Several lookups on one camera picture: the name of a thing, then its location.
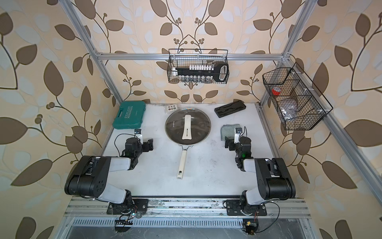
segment gray cloth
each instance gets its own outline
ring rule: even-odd
[[[233,140],[235,138],[235,128],[240,128],[240,125],[223,125],[220,129],[220,140],[225,141],[225,137]]]

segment metal vent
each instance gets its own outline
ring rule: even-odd
[[[104,217],[82,217],[75,219],[73,226],[111,227],[115,219]],[[140,228],[242,228],[243,220],[238,218],[134,218],[134,227]]]

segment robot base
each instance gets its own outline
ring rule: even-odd
[[[106,213],[109,215],[126,215],[136,208],[135,217],[140,218],[147,211],[148,199],[132,199],[131,192],[126,190],[125,201],[121,204],[110,203]]]
[[[228,216],[254,216],[257,211],[258,216],[266,216],[265,205],[249,205],[245,199],[245,191],[239,200],[226,200],[224,206],[227,208]]]

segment mounting plate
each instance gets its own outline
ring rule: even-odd
[[[225,207],[227,208],[227,215],[228,216],[254,216],[254,212],[257,211],[258,216],[266,216],[267,215],[267,209],[262,205],[252,205],[250,206],[251,209],[253,209],[253,213],[251,214],[245,214],[242,211],[241,205],[240,205],[240,200],[226,200],[225,202]]]

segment white pan handle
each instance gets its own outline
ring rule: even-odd
[[[191,115],[185,115],[185,127],[183,129],[183,140],[191,140]]]
[[[177,179],[183,179],[183,173],[185,171],[187,150],[182,150],[182,156],[180,157]]]

